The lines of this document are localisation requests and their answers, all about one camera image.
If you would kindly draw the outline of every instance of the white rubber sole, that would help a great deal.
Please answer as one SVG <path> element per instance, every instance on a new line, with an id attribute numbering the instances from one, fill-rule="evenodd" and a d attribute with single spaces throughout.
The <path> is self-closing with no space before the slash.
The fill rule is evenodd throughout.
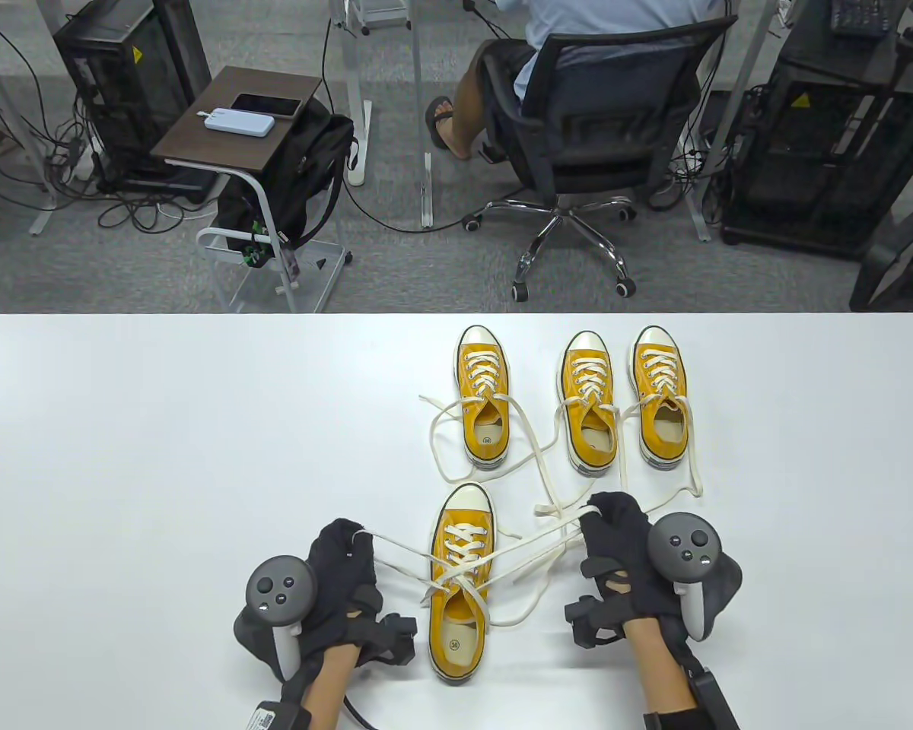
<path id="1" fill-rule="evenodd" d="M 585 462 L 582 462 L 581 458 L 578 456 L 578 452 L 575 451 L 574 445 L 571 444 L 571 424 L 568 423 L 568 411 L 565 410 L 565 392 L 561 389 L 561 375 L 565 369 L 565 355 L 568 355 L 568 345 L 574 341 L 574 337 L 568 341 L 561 349 L 561 356 L 558 356 L 558 371 L 555 378 L 555 392 L 558 393 L 558 405 L 561 406 L 561 416 L 565 419 L 565 444 L 568 445 L 568 460 L 571 462 L 571 465 L 574 466 L 575 471 L 581 474 L 584 477 L 599 477 L 609 471 L 612 468 L 613 463 L 616 463 L 616 459 L 619 458 L 618 453 L 616 457 L 612 459 L 611 462 L 607 463 L 605 466 L 592 466 L 588 465 Z M 609 355 L 609 368 L 612 369 L 612 355 Z M 612 372 L 613 379 L 616 377 L 616 373 Z"/>
<path id="2" fill-rule="evenodd" d="M 453 492 L 456 490 L 459 490 L 460 487 L 462 487 L 464 484 L 477 484 L 477 486 L 480 487 L 480 489 L 484 490 L 484 494 L 487 496 L 487 504 L 490 505 L 490 507 L 491 507 L 491 521 L 494 523 L 494 549 L 495 549 L 495 551 L 496 551 L 496 549 L 498 549 L 498 514 L 494 511 L 494 500 L 491 500 L 491 493 L 490 493 L 490 491 L 487 491 L 487 487 L 484 487 L 484 484 L 478 484 L 477 482 L 468 481 L 468 482 L 463 482 L 463 484 L 457 484 L 455 487 L 453 487 L 453 489 L 450 490 L 450 493 L 447 494 L 446 500 L 443 501 L 443 506 L 440 507 L 440 511 L 436 515 L 436 524 L 433 525 L 433 529 L 429 533 L 428 553 L 430 555 L 432 555 L 432 553 L 433 553 L 433 543 L 436 542 L 436 539 L 435 539 L 436 531 L 437 531 L 437 529 L 440 528 L 440 519 L 443 517 L 443 510 L 446 509 L 447 502 L 450 501 L 450 497 L 453 496 Z M 494 569 L 494 561 L 491 560 L 491 570 L 493 570 L 493 569 Z M 429 579 L 430 580 L 433 579 L 433 563 L 432 562 L 429 563 Z M 489 626 L 484 627 L 484 634 L 486 634 L 488 632 L 488 630 L 490 630 L 490 628 L 491 627 L 489 627 Z M 441 678 L 442 681 L 445 681 L 446 684 L 452 684 L 453 686 L 456 686 L 458 684 L 464 684 L 464 682 L 469 681 L 469 679 L 471 677 L 473 677 L 474 674 L 477 674 L 477 670 L 478 670 L 478 668 L 480 668 L 480 665 L 484 663 L 484 656 L 483 656 L 483 654 L 481 654 L 480 663 L 476 667 L 473 668 L 473 671 L 471 671 L 470 674 L 468 674 L 466 677 L 452 678 L 448 674 L 444 674 L 443 670 L 441 670 L 441 668 L 436 666 L 436 660 L 433 659 L 433 650 L 432 650 L 430 642 L 426 642 L 426 653 L 429 654 L 429 664 L 430 664 L 430 666 L 432 666 L 433 671 L 436 672 L 437 677 Z"/>
<path id="3" fill-rule="evenodd" d="M 633 389 L 634 397 L 636 400 L 641 400 L 640 389 L 636 385 L 636 345 L 638 344 L 638 339 L 631 344 L 629 348 L 629 361 L 627 362 L 627 373 L 629 375 L 629 385 Z M 683 366 L 683 358 L 679 359 L 680 367 Z M 661 459 L 659 456 L 655 455 L 652 451 L 649 451 L 649 447 L 645 445 L 644 439 L 642 439 L 642 411 L 640 409 L 640 453 L 642 454 L 642 459 L 654 469 L 659 469 L 660 471 L 672 471 L 676 469 L 676 466 L 682 462 L 682 455 L 678 459 Z"/>
<path id="4" fill-rule="evenodd" d="M 463 335 L 466 334 L 466 330 L 463 330 L 463 333 L 460 333 L 460 338 L 456 340 L 456 344 L 453 346 L 453 382 L 456 383 L 456 396 L 460 397 L 460 378 L 457 376 L 457 367 L 459 367 L 459 358 L 460 358 L 460 341 L 463 340 Z M 498 348 L 501 349 L 501 357 L 504 360 L 504 371 L 507 373 L 507 392 L 511 392 L 511 366 L 507 361 L 507 351 L 504 349 L 504 345 L 501 344 L 501 341 L 498 340 L 498 336 L 494 335 L 496 343 L 498 343 Z M 460 404 L 460 410 L 463 411 L 463 404 Z M 508 421 L 510 420 L 510 407 L 508 406 Z M 463 413 L 460 414 L 460 424 L 463 424 Z M 470 452 L 470 447 L 467 446 L 466 435 L 463 438 L 463 451 L 466 453 L 466 457 L 470 460 L 471 465 L 481 469 L 483 471 L 494 471 L 496 468 L 502 465 L 505 459 L 507 459 L 507 452 L 510 451 L 511 440 L 510 440 L 510 427 L 511 424 L 506 425 L 508 428 L 508 438 L 507 438 L 507 448 L 504 449 L 503 453 L 498 456 L 496 459 L 479 459 L 477 456 L 474 456 Z"/>

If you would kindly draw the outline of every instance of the black backpack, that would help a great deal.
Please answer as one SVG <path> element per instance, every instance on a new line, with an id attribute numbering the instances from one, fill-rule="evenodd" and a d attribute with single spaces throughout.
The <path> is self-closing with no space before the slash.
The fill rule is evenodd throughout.
<path id="1" fill-rule="evenodd" d="M 255 175 L 268 197 L 283 249 L 300 248 L 313 239 L 331 217 L 342 190 L 345 163 L 353 139 L 352 120 L 332 114 L 313 98 L 307 101 L 307 108 L 264 171 Z M 321 220 L 306 232 L 307 201 L 329 185 L 331 194 Z M 214 226 L 266 234 L 257 195 L 240 178 L 231 177 L 217 206 Z M 275 254 L 271 244 L 254 240 L 227 239 L 227 246 L 244 254 L 244 260 L 254 268 L 262 267 Z"/>
<path id="2" fill-rule="evenodd" d="M 912 244 L 913 213 L 890 232 L 875 234 L 849 300 L 853 312 L 913 312 L 913 256 L 899 277 L 876 294 L 886 272 Z"/>

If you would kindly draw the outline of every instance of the smartphone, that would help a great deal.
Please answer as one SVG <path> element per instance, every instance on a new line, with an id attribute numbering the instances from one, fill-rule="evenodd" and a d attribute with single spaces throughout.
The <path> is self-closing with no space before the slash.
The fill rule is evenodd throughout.
<path id="1" fill-rule="evenodd" d="M 272 117 L 293 117 L 299 106 L 301 106 L 301 100 L 261 97 L 258 94 L 238 94 L 230 108 L 241 112 L 269 114 Z"/>

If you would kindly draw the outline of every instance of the barcode label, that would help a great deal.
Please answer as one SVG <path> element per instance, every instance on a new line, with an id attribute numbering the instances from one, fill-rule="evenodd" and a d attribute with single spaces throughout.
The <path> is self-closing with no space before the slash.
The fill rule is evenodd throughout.
<path id="1" fill-rule="evenodd" d="M 275 717 L 276 713 L 272 713 L 271 710 L 257 708 L 247 723 L 247 730 L 268 730 Z"/>

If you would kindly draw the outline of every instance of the blue shirt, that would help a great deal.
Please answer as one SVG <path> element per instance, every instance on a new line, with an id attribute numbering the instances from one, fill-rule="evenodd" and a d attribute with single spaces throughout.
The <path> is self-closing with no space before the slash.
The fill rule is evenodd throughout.
<path id="1" fill-rule="evenodd" d="M 536 51 L 552 33 L 641 33 L 709 20 L 715 8 L 722 13 L 722 0 L 496 0 L 496 4 L 502 11 L 527 6 L 530 20 L 525 36 Z M 527 62 L 514 82 L 519 100 L 527 91 L 536 58 Z"/>

